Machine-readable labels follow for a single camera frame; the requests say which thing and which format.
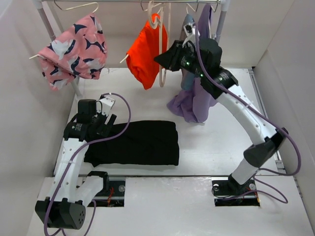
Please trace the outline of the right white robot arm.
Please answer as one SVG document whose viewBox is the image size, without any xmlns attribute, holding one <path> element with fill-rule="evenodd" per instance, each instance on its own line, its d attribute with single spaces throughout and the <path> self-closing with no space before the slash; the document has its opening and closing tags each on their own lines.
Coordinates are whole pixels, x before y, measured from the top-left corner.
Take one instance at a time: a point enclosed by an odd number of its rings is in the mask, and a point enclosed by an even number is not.
<svg viewBox="0 0 315 236">
<path fill-rule="evenodd" d="M 239 166 L 230 174 L 227 187 L 234 194 L 245 189 L 246 184 L 260 167 L 280 148 L 285 135 L 267 123 L 258 111 L 252 112 L 240 102 L 248 102 L 232 73 L 221 67 L 222 48 L 209 38 L 199 40 L 199 48 L 188 42 L 176 40 L 154 61 L 170 71 L 185 69 L 201 80 L 201 86 L 217 102 L 226 107 L 241 124 L 252 141 L 252 145 L 243 154 Z"/>
</svg>

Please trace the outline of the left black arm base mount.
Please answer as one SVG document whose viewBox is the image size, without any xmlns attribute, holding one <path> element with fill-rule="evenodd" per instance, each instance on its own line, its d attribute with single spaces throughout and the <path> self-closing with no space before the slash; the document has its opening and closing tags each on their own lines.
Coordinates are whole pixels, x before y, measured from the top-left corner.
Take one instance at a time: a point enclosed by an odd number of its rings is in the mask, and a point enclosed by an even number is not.
<svg viewBox="0 0 315 236">
<path fill-rule="evenodd" d="M 97 207 L 124 207 L 126 179 L 109 177 L 107 187 L 94 197 Z"/>
</svg>

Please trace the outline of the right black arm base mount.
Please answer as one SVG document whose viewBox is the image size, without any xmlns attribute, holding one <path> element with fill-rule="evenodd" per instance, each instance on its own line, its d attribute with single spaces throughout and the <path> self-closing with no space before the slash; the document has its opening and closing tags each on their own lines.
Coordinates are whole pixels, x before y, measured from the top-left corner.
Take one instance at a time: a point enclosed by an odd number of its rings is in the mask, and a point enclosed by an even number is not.
<svg viewBox="0 0 315 236">
<path fill-rule="evenodd" d="M 216 207 L 259 207 L 260 202 L 256 193 L 256 185 L 250 179 L 244 185 L 230 185 L 228 179 L 215 178 L 212 180 L 212 194 Z"/>
</svg>

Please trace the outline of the black trousers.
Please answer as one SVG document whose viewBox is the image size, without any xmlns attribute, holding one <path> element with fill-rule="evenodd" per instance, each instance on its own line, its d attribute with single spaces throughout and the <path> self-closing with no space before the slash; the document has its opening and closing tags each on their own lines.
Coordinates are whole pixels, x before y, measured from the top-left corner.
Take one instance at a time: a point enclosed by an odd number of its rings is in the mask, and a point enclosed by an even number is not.
<svg viewBox="0 0 315 236">
<path fill-rule="evenodd" d="M 180 149 L 176 124 L 165 120 L 131 122 L 117 138 L 89 145 L 84 162 L 101 164 L 174 165 Z"/>
</svg>

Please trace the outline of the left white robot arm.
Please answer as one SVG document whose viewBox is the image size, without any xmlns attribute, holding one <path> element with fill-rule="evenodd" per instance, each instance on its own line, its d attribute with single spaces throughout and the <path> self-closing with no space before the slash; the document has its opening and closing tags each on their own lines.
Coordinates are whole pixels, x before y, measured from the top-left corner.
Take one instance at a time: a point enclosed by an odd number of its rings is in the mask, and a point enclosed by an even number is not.
<svg viewBox="0 0 315 236">
<path fill-rule="evenodd" d="M 62 157 L 51 189 L 35 205 L 36 214 L 47 228 L 81 229 L 92 199 L 109 192 L 106 172 L 91 172 L 81 186 L 77 186 L 77 180 L 88 142 L 109 134 L 116 119 L 110 116 L 114 104 L 109 96 L 78 101 L 78 112 L 63 132 Z"/>
</svg>

